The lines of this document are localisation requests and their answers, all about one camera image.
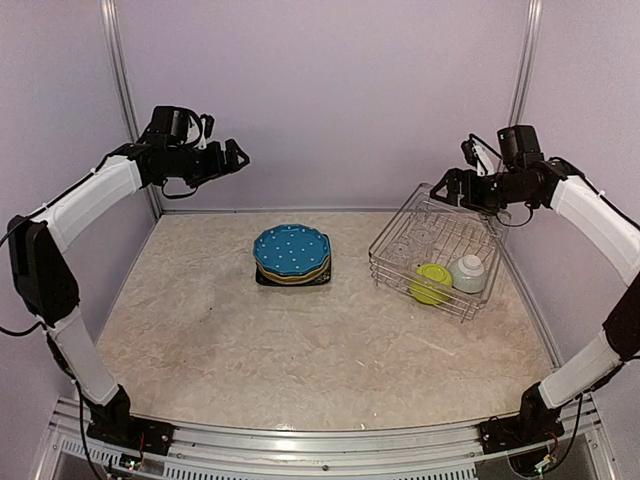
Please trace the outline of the white ribbed ceramic bowl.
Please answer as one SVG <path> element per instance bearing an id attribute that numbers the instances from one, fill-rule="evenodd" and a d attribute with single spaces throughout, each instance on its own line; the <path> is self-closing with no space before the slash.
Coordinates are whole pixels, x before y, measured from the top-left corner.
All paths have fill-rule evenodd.
<path id="1" fill-rule="evenodd" d="M 477 294 L 486 286 L 488 271 L 477 255 L 467 254 L 452 260 L 448 270 L 452 286 L 463 293 Z"/>

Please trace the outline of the lime green bowl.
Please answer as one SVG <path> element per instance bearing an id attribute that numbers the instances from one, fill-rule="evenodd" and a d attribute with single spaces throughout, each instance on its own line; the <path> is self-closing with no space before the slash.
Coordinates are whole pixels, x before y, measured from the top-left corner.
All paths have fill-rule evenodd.
<path id="1" fill-rule="evenodd" d="M 409 281 L 409 294 L 426 305 L 439 305 L 450 299 L 451 273 L 439 264 L 423 264 Z"/>

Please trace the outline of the blue polka dot plate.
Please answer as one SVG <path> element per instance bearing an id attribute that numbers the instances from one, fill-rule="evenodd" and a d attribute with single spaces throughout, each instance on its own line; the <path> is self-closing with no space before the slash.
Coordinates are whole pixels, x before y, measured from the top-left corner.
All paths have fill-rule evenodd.
<path id="1" fill-rule="evenodd" d="M 328 237 L 303 224 L 281 224 L 263 231 L 253 245 L 257 264 L 284 275 L 304 275 L 331 255 Z"/>

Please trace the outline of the orange polka dot plate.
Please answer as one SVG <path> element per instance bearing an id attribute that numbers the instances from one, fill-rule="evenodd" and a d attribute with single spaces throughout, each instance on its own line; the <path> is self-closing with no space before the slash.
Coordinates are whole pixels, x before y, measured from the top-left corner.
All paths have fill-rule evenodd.
<path id="1" fill-rule="evenodd" d="M 257 264 L 258 272 L 265 277 L 266 279 L 275 282 L 280 285 L 299 285 L 309 283 L 321 275 L 323 275 L 330 267 L 331 259 L 327 259 L 320 267 L 306 273 L 304 275 L 284 275 L 284 274 L 276 274 L 266 270 L 260 264 Z"/>

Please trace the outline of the black floral square plate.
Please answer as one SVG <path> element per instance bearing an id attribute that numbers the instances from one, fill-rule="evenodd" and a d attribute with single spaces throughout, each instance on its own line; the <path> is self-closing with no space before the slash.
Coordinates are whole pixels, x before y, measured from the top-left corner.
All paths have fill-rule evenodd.
<path id="1" fill-rule="evenodd" d="M 263 277 L 257 270 L 256 267 L 256 281 L 258 283 L 261 283 L 263 285 L 273 285 L 273 286 L 286 286 L 286 287 L 302 287 L 302 286 L 318 286 L 318 285 L 324 285 L 326 283 L 328 283 L 330 281 L 331 278 L 331 263 L 330 263 L 330 267 L 329 269 L 323 274 L 321 275 L 319 278 L 309 282 L 309 283 L 305 283 L 305 284 L 299 284 L 299 285 L 280 285 L 280 284 L 276 284 L 273 281 L 270 281 L 268 279 L 266 279 L 265 277 Z"/>

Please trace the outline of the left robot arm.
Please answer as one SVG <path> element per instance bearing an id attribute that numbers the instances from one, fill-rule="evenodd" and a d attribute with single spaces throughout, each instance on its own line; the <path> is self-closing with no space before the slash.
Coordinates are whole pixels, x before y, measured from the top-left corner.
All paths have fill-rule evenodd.
<path id="1" fill-rule="evenodd" d="M 118 444 L 133 443 L 140 424 L 87 331 L 79 286 L 64 254 L 111 207 L 149 185 L 179 178 L 197 189 L 249 163 L 249 155 L 233 139 L 203 147 L 126 143 L 58 197 L 27 216 L 15 216 L 7 226 L 3 240 L 17 293 L 38 319 L 60 369 L 89 406 L 93 423 Z"/>

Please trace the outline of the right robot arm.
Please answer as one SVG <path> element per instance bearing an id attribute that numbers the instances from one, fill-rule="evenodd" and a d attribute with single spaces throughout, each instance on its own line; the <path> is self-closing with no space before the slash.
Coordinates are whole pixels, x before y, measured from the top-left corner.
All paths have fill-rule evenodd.
<path id="1" fill-rule="evenodd" d="M 603 386 L 639 351 L 639 226 L 560 157 L 488 176 L 452 168 L 430 195 L 489 216 L 512 203 L 544 206 L 593 245 L 562 261 L 557 276 L 571 281 L 566 290 L 580 293 L 588 305 L 611 310 L 592 340 L 523 394 L 511 433 L 531 444 L 569 400 Z"/>

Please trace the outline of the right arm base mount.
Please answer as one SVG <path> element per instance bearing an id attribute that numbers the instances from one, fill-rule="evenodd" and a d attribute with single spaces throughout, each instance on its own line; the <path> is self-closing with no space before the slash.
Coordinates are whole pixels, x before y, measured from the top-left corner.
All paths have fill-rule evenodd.
<path id="1" fill-rule="evenodd" d="M 493 454 L 559 438 L 565 433 L 559 419 L 533 425 L 518 416 L 491 417 L 478 424 L 483 453 Z"/>

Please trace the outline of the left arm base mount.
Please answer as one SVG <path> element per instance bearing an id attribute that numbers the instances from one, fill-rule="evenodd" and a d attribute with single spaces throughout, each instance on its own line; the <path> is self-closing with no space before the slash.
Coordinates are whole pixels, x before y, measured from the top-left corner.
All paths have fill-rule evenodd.
<path id="1" fill-rule="evenodd" d="M 113 425 L 91 421 L 87 428 L 89 438 L 116 445 L 143 454 L 167 456 L 175 426 L 171 423 L 132 416 L 124 431 Z"/>

